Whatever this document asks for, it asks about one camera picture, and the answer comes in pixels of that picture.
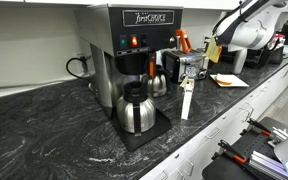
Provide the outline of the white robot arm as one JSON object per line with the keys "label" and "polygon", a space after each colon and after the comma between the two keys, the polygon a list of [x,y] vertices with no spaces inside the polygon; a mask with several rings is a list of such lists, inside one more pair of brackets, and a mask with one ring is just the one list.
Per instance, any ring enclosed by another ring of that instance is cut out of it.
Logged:
{"label": "white robot arm", "polygon": [[275,24],[288,0],[241,0],[213,28],[218,44],[229,51],[260,49],[275,33]]}

